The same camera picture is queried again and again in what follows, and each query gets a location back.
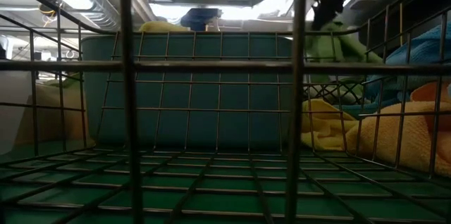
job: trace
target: green floor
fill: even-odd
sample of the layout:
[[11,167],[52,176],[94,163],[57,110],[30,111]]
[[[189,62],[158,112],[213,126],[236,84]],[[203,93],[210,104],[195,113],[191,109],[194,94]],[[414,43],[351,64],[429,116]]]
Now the green floor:
[[[53,163],[89,157],[104,150],[87,150],[65,154],[47,160],[17,163],[0,170],[0,179],[25,170],[48,166]],[[174,152],[145,154],[141,159],[141,171],[147,171],[164,162]],[[146,223],[162,223],[185,195],[187,188],[196,180],[213,154],[183,153],[158,168],[142,180]],[[451,200],[451,190],[429,182],[386,170],[375,164],[347,157],[344,153],[324,153],[330,162],[303,151],[301,167],[320,182],[328,191],[339,196],[346,204],[371,220],[381,223],[404,220],[408,222],[431,221],[444,223],[444,218],[406,199],[396,198],[391,193],[357,176],[339,170],[337,163],[366,176],[382,185],[409,195],[436,209],[446,212]],[[29,192],[38,187],[57,182],[89,170],[100,168],[111,162],[126,158],[126,152],[90,158],[86,161],[64,165],[57,170],[42,170],[6,181],[1,186],[3,200]],[[258,181],[252,177],[250,162],[246,154],[217,154],[207,168],[196,190],[183,204],[183,215],[176,223],[264,223],[263,205],[258,197],[257,183],[276,223],[283,223],[285,208],[286,162],[284,156],[253,155]],[[52,223],[68,215],[77,207],[88,204],[129,179],[128,164],[107,168],[102,173],[88,175],[69,185],[58,185],[53,189],[22,199],[6,207],[6,223]],[[326,196],[316,185],[301,175],[298,184],[299,199],[297,215],[299,221],[308,223],[348,223],[353,217],[337,200]],[[70,223],[131,223],[131,193],[119,192]]]

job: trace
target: green towel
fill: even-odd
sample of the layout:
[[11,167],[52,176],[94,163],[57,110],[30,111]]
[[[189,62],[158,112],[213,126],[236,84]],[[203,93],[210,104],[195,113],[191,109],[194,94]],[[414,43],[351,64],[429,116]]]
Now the green towel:
[[[321,31],[345,31],[347,26],[338,20],[324,25]],[[366,47],[351,35],[340,35],[333,38],[335,55],[331,36],[306,36],[307,58],[309,62],[366,62]],[[382,58],[374,52],[368,54],[369,63],[382,63]],[[312,75],[312,83],[330,82],[327,75]]]

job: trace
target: towel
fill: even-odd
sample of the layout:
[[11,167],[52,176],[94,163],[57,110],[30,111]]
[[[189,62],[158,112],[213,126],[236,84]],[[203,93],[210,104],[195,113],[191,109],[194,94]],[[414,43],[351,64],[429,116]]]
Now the towel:
[[151,21],[144,23],[140,27],[140,32],[179,32],[189,31],[187,27],[181,27],[172,23],[162,21]]
[[[433,101],[407,102],[406,112],[434,111]],[[381,113],[399,113],[401,104],[382,109]],[[441,111],[451,111],[451,104],[440,103]],[[451,177],[451,115],[441,115],[438,128],[437,154],[435,172]],[[399,132],[399,116],[382,116],[378,130],[376,156],[387,162],[394,163]],[[400,164],[402,166],[427,172],[431,151],[434,116],[405,116],[402,133]],[[358,126],[354,126],[346,134],[347,147],[355,152]],[[373,151],[376,117],[365,118],[362,121],[359,153],[371,155]]]
[[[440,95],[440,101],[451,103],[451,97],[448,95],[447,86],[449,82],[442,82],[442,92]],[[435,101],[435,93],[437,92],[437,82],[430,82],[415,89],[410,99],[412,101]]]
[[[326,103],[323,99],[312,99],[311,110],[309,102],[302,103],[303,111],[327,111],[338,112],[339,110],[332,105]],[[312,113],[313,121],[313,137],[315,149],[317,150],[336,150],[341,151],[343,146],[342,123],[339,113]],[[358,121],[352,116],[343,113],[343,123],[345,125],[345,133],[353,128]],[[311,127],[310,117],[308,113],[302,114],[302,143],[311,147]]]
[[[437,26],[432,30],[414,38],[412,40],[412,47],[410,51],[410,64],[421,65],[438,63],[440,61],[440,34],[441,26]],[[406,64],[407,45],[401,46],[394,51],[385,64],[391,66],[400,66]],[[445,60],[451,59],[451,21],[447,23],[447,31],[445,36]],[[372,75],[368,80],[376,80],[381,75]],[[436,80],[436,76],[416,76],[411,75],[407,81],[407,89],[414,90],[427,82]],[[366,86],[366,95],[368,98],[377,96],[380,90],[381,82],[374,82]],[[399,91],[402,91],[404,86],[404,76],[390,77],[384,83],[384,96],[386,98],[393,98]]]
[[[333,21],[324,25],[321,31],[345,31],[347,26],[340,21]],[[329,36],[306,36],[305,38],[307,57],[311,62],[366,62],[366,47],[352,35],[341,35],[333,38]],[[374,52],[368,55],[369,63],[382,63],[382,58]],[[329,82],[327,75],[312,75],[312,83]]]

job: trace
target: wire cage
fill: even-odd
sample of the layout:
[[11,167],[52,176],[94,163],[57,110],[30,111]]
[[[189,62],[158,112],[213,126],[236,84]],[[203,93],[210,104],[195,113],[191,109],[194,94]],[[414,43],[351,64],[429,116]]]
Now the wire cage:
[[[2,223],[449,223],[451,181],[436,175],[440,93],[451,67],[445,60],[445,8],[366,53],[407,36],[405,65],[312,63],[304,57],[306,36],[348,35],[367,30],[405,0],[397,0],[357,30],[305,32],[305,0],[296,0],[294,32],[132,32],[131,0],[121,0],[121,30],[98,30],[46,0],[55,10],[57,38],[4,15],[0,18],[30,32],[31,61],[0,61],[3,71],[30,71],[32,103],[0,103],[32,110],[31,150],[14,149],[0,163]],[[409,64],[411,33],[440,17],[437,63]],[[78,25],[79,47],[61,41],[65,17]],[[83,30],[100,34],[82,40]],[[58,44],[58,61],[34,61],[34,37]],[[293,36],[290,42],[284,38]],[[61,47],[79,53],[63,62]],[[35,71],[55,72],[60,106],[37,103]],[[71,77],[63,71],[80,72]],[[334,75],[330,83],[311,82],[310,75]],[[382,75],[375,80],[343,84],[343,75]],[[408,79],[428,76],[438,82],[432,111],[407,112]],[[63,77],[79,82],[80,107],[64,104]],[[400,112],[384,113],[364,106],[367,86],[402,79]],[[357,104],[355,146],[342,135],[342,151],[319,151],[313,140],[314,115],[334,114],[345,131],[342,96],[363,87]],[[310,89],[319,86],[317,94]],[[313,99],[336,92],[337,111],[314,111]],[[39,138],[38,111],[59,112],[56,142]],[[82,136],[67,139],[66,112],[80,117]],[[403,163],[403,130],[412,116],[431,117],[428,165],[419,172]],[[384,118],[397,117],[393,161],[379,154],[386,133]],[[366,131],[363,118],[374,118],[376,130],[368,154],[359,153]],[[310,135],[310,147],[301,142]],[[89,138],[96,139],[91,144]]]

